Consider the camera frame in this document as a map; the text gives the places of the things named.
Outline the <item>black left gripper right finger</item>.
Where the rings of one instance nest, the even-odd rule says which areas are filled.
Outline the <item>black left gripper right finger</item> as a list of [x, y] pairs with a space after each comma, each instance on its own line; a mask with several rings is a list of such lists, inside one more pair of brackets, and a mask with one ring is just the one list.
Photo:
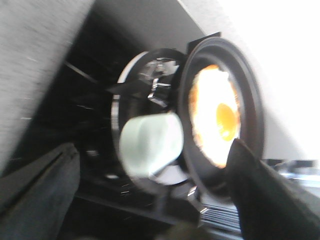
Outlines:
[[320, 199], [284, 178], [235, 139], [225, 168], [245, 240], [318, 240]]

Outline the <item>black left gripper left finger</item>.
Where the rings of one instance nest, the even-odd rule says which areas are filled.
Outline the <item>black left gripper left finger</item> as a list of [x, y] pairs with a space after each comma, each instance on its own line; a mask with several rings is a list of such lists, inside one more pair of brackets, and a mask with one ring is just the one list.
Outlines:
[[80, 184], [80, 154], [64, 143], [0, 179], [0, 238], [55, 240]]

